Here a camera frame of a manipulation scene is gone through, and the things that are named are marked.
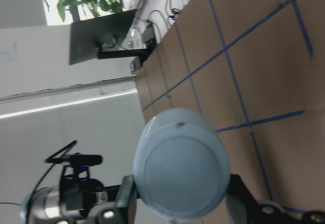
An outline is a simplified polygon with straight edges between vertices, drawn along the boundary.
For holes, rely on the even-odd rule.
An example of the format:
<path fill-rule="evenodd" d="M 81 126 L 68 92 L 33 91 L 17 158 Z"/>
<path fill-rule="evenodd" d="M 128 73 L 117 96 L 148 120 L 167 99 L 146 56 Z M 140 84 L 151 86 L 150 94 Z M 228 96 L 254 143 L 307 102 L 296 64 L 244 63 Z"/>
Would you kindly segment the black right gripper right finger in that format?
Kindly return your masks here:
<path fill-rule="evenodd" d="M 231 175 L 226 192 L 226 207 L 233 223 L 256 223 L 258 202 L 239 175 Z"/>

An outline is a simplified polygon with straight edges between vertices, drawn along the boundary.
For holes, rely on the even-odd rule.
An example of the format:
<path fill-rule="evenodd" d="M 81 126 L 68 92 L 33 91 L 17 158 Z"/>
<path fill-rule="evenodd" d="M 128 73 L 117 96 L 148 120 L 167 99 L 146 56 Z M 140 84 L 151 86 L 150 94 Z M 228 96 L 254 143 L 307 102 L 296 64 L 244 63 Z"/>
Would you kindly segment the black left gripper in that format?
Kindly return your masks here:
<path fill-rule="evenodd" d="M 121 185 L 104 186 L 90 177 L 89 167 L 63 167 L 59 181 L 61 214 L 71 218 L 86 218 L 97 205 L 116 200 Z"/>

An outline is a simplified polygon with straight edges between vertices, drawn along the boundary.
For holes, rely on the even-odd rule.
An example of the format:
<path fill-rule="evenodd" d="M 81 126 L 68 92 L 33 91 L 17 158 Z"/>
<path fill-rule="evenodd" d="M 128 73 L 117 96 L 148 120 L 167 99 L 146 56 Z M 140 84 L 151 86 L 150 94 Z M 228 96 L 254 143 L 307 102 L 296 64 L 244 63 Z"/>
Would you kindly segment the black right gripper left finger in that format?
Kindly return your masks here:
<path fill-rule="evenodd" d="M 138 195 L 133 175 L 124 176 L 115 201 L 120 223 L 135 222 L 137 199 Z"/>

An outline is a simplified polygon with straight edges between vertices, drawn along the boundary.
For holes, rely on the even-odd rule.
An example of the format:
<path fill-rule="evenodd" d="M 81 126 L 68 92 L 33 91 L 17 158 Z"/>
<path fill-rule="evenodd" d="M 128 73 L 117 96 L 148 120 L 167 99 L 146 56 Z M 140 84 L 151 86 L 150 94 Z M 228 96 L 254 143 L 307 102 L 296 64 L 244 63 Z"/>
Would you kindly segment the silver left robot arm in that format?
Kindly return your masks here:
<path fill-rule="evenodd" d="M 120 187 L 91 178 L 89 166 L 64 166 L 59 185 L 27 197 L 21 215 L 26 223 L 82 223 L 94 206 L 114 202 Z"/>

